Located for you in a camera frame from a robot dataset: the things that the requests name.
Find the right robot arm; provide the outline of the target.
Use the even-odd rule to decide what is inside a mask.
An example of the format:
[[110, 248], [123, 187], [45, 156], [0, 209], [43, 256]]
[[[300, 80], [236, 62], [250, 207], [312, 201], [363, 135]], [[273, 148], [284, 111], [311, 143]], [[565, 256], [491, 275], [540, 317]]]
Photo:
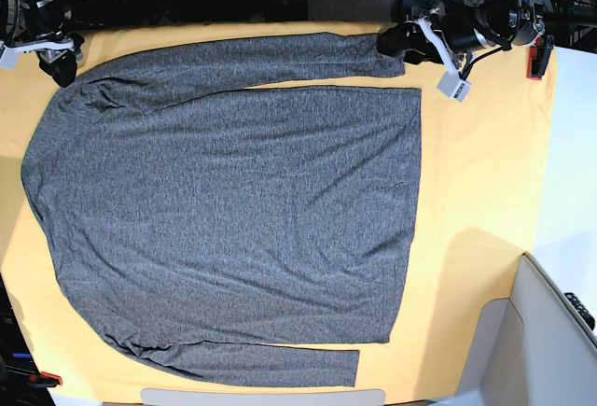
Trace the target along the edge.
[[76, 78], [84, 38], [63, 30], [67, 6], [64, 0], [14, 0], [13, 23], [6, 30], [1, 20], [1, 66], [12, 69], [22, 54], [37, 56], [39, 67], [61, 88]]

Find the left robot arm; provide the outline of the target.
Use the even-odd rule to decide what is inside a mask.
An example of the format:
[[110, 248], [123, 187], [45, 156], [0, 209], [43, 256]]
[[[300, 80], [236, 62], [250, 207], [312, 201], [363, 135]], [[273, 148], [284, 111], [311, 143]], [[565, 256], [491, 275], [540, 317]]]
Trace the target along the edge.
[[543, 0], [395, 0], [395, 24], [378, 37], [378, 52], [407, 63], [443, 63], [462, 74], [485, 50], [531, 47], [545, 34]]

